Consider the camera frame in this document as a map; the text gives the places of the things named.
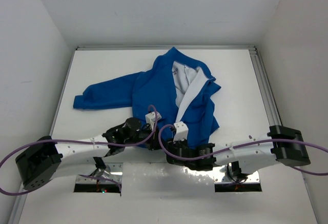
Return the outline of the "blue zip jacket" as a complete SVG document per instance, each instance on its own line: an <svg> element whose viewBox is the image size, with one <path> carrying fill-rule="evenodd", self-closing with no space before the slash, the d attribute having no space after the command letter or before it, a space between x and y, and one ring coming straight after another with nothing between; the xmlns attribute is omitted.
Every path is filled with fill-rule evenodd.
<svg viewBox="0 0 328 224"><path fill-rule="evenodd" d="M156 58L146 72L121 76L88 86L74 98L73 108L103 110L131 107L141 120L149 105L160 113L158 127L183 122L187 125L188 146L207 144L219 128L214 116L213 94L220 90L208 66L175 47Z"/></svg>

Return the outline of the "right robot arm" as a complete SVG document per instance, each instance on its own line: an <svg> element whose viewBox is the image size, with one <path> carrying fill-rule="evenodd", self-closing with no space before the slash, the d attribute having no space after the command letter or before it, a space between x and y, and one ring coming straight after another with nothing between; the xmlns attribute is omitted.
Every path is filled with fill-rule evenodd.
<svg viewBox="0 0 328 224"><path fill-rule="evenodd" d="M269 133L262 139L279 141L258 143L258 140L253 139L254 144L245 147L241 147L240 142L231 142L221 148L222 153L198 160L189 159L212 153L215 145L208 143L192 149L188 146L187 140L174 141L172 138L165 141L163 145L174 155L173 157L167 155L169 164L185 166L195 171L211 171L214 167L231 164L230 173L234 177L244 177L278 163L288 167L306 166L311 163L306 147L302 144L303 137L299 130L274 125L269 127Z"/></svg>

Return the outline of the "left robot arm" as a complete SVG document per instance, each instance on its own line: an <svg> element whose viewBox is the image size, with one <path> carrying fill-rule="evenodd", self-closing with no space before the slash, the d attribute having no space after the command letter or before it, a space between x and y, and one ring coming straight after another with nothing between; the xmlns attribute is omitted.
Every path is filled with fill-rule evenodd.
<svg viewBox="0 0 328 224"><path fill-rule="evenodd" d="M51 136L42 137L15 159L24 189L34 191L63 176L100 177L107 168L104 158L136 145L152 150L159 119L148 118L143 124L140 119L131 117L97 137L78 143L54 142Z"/></svg>

